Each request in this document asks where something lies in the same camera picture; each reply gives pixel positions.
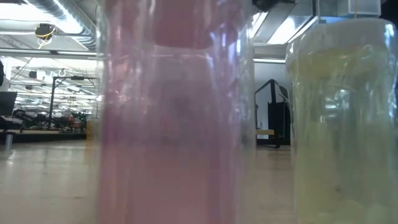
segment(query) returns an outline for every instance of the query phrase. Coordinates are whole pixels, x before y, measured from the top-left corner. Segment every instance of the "pink liquid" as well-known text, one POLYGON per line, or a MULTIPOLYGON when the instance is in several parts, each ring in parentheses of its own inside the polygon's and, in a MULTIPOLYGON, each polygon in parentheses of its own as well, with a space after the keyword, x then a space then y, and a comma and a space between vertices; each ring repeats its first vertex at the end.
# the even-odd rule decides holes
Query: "pink liquid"
POLYGON ((239 223, 242 1, 150 2, 105 5, 101 223, 239 223))

